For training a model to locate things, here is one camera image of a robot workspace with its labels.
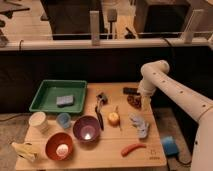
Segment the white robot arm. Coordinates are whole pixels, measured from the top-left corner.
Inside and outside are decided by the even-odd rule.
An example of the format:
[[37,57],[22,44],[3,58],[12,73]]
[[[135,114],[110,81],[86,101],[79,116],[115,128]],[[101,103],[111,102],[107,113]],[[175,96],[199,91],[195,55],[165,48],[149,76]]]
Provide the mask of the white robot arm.
[[213,171],[213,100],[170,78],[169,70],[165,60],[141,67],[138,92],[142,96],[142,109],[147,110],[156,89],[167,95],[198,123],[190,171]]

